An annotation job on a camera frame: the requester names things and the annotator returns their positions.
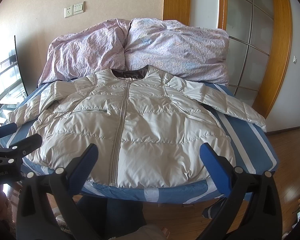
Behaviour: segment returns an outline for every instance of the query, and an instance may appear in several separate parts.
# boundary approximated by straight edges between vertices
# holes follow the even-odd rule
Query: quilted jacket
[[[66,167],[90,143],[99,159],[89,180],[115,187],[175,187],[206,179],[199,148],[208,142],[234,166],[234,152],[218,120],[198,102],[265,130],[250,106],[203,83],[152,66],[105,69],[72,82],[56,81],[11,112],[8,123],[34,120],[42,136],[33,163]]]

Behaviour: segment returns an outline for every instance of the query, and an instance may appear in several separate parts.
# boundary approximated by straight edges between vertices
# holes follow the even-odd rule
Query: wall
[[[219,0],[191,0],[190,26],[217,28]]]
[[[300,3],[290,0],[292,43],[287,72],[266,124],[268,131],[300,126]]]
[[[66,6],[85,1],[85,12],[64,18]],[[162,19],[163,0],[2,0],[0,39],[16,35],[21,75],[27,92],[37,86],[48,46],[56,37],[76,33],[111,18]]]

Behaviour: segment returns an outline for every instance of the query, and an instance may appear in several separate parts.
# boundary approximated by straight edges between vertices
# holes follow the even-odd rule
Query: silver screw
[[[266,171],[266,172],[265,172],[265,176],[268,177],[268,178],[271,178],[272,174],[271,174],[271,172]]]
[[[235,167],[235,168],[234,168],[234,171],[235,171],[236,173],[243,173],[243,169],[242,169],[241,167],[239,167],[239,166]]]
[[[27,178],[30,179],[34,176],[34,173],[31,171],[27,174]]]
[[[65,170],[64,168],[59,167],[56,169],[56,174],[61,174],[61,173],[63,173],[64,170]]]

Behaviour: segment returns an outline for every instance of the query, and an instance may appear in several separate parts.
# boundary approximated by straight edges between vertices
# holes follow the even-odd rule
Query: mattress
[[[220,90],[222,93],[233,96],[225,86],[203,83],[213,89]],[[49,83],[41,85],[20,106],[40,95],[48,85]],[[230,136],[237,166],[241,166],[246,172],[253,174],[262,174],[264,171],[275,171],[277,169],[279,164],[278,157],[261,128],[243,120],[224,115],[207,105],[204,105],[204,107],[213,113],[220,121],[226,134]],[[18,127],[15,133],[1,138],[0,145],[9,147],[9,145],[24,139],[34,121],[27,122]],[[23,161],[21,171],[25,174],[30,171],[35,172],[37,175],[53,172],[52,169],[34,164],[27,158],[23,158]],[[211,177],[199,182],[171,188],[116,188],[87,181],[81,193],[127,200],[185,204],[202,202],[221,196]]]

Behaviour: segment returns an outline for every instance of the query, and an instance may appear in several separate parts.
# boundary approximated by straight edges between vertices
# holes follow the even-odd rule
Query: dark pants
[[[77,207],[104,239],[125,236],[146,225],[139,201],[83,196]]]

